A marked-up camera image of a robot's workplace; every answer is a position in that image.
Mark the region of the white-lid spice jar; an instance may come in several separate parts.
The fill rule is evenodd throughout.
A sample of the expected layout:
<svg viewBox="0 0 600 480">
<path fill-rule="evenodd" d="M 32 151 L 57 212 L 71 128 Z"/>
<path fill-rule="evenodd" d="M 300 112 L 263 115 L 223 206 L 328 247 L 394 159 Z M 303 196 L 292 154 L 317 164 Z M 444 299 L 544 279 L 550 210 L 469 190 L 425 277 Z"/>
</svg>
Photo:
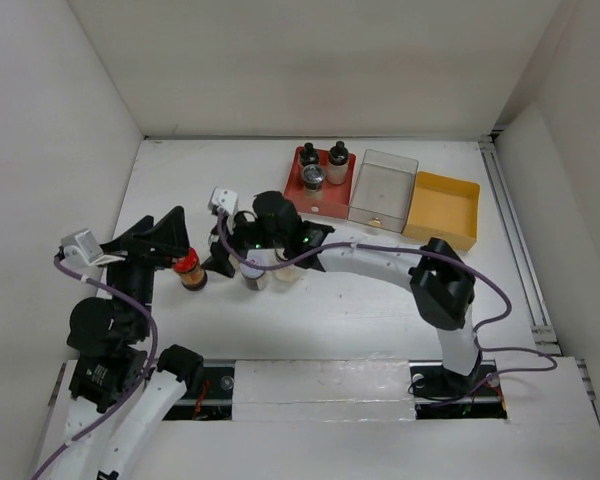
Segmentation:
<svg viewBox="0 0 600 480">
<path fill-rule="evenodd" d="M 262 269 L 259 259 L 250 259 L 240 265 L 240 272 L 246 287 L 253 291 L 264 290 L 268 283 L 267 271 Z"/>
</svg>

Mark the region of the glass jar steel rim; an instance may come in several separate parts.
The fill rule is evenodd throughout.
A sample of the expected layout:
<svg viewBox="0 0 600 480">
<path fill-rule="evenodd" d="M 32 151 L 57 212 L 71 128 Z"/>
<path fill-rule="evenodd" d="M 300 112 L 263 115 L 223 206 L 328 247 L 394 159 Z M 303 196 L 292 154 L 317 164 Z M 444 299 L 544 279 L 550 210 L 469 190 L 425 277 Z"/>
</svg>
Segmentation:
<svg viewBox="0 0 600 480">
<path fill-rule="evenodd" d="M 302 268 L 291 264 L 273 270 L 272 274 L 280 282 L 293 284 L 302 278 L 303 272 Z"/>
</svg>

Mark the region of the red-lid chili sauce jar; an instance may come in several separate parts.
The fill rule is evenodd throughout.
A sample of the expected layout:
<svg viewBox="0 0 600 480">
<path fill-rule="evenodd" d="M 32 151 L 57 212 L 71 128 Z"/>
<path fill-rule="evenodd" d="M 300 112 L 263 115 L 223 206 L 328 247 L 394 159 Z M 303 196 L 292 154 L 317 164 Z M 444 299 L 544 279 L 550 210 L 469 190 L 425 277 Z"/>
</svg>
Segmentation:
<svg viewBox="0 0 600 480">
<path fill-rule="evenodd" d="M 185 257 L 178 259 L 172 267 L 180 279 L 182 286 L 189 291 L 202 290 L 208 280 L 206 271 L 202 268 L 199 256 L 192 247 Z"/>
</svg>

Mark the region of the black-top grinder with grains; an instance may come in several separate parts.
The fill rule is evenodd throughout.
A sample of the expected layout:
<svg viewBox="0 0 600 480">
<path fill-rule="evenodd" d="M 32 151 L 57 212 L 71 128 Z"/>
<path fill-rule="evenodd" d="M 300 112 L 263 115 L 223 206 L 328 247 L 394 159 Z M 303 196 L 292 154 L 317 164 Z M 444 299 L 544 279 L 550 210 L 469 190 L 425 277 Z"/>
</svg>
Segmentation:
<svg viewBox="0 0 600 480">
<path fill-rule="evenodd" d="M 325 179 L 326 172 L 318 164 L 307 165 L 301 171 L 301 180 L 307 195 L 320 195 Z"/>
</svg>

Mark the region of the black-cap bottle orange label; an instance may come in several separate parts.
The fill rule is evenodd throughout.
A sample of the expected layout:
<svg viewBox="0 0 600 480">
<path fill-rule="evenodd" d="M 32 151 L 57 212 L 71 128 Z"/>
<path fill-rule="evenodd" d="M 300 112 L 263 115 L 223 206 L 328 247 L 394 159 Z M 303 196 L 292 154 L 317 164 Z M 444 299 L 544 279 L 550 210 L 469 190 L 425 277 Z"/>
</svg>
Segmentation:
<svg viewBox="0 0 600 480">
<path fill-rule="evenodd" d="M 298 165 L 300 169 L 304 169 L 308 165 L 319 165 L 319 152 L 315 149 L 311 142 L 306 142 L 298 154 Z"/>
</svg>

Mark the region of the small black-cap cruet bottle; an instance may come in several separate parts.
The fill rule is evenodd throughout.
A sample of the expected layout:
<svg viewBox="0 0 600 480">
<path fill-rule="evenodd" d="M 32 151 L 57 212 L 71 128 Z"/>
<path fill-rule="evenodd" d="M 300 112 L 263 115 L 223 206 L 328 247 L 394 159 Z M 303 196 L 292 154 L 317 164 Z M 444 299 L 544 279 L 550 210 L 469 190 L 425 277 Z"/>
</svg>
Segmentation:
<svg viewBox="0 0 600 480">
<path fill-rule="evenodd" d="M 329 149 L 327 180 L 332 185 L 341 185 L 346 181 L 349 169 L 350 153 L 345 142 L 339 140 Z"/>
</svg>

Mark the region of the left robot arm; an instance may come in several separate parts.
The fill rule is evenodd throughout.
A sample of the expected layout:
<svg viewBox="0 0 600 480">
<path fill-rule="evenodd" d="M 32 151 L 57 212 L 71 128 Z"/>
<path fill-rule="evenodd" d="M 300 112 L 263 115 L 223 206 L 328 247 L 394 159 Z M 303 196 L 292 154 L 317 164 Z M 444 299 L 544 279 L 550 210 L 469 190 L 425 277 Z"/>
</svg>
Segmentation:
<svg viewBox="0 0 600 480">
<path fill-rule="evenodd" d="M 103 267 L 97 288 L 72 310 L 67 344 L 78 354 L 62 453 L 53 479 L 127 479 L 164 420 L 225 421 L 232 416 L 235 367 L 207 363 L 179 345 L 157 349 L 151 315 L 154 277 L 172 270 L 193 291 L 207 281 L 190 246 L 185 211 L 147 215 L 101 244 L 83 229 L 61 241 L 56 267 L 71 277 Z"/>
</svg>

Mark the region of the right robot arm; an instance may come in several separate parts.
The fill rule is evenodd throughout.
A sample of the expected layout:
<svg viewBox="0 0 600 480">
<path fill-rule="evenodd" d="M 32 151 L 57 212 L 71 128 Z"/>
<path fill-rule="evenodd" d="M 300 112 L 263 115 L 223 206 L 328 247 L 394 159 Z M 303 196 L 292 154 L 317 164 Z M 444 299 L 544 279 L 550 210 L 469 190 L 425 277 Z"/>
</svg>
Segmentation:
<svg viewBox="0 0 600 480">
<path fill-rule="evenodd" d="M 293 266 L 386 282 L 412 294 L 419 317 L 436 330 L 442 353 L 442 393 L 458 397 L 479 379 L 482 355 L 473 339 L 471 306 L 476 279 L 450 245 L 432 238 L 409 247 L 385 235 L 302 218 L 277 191 L 257 195 L 252 214 L 223 222 L 228 245 L 243 259 L 275 249 Z"/>
</svg>

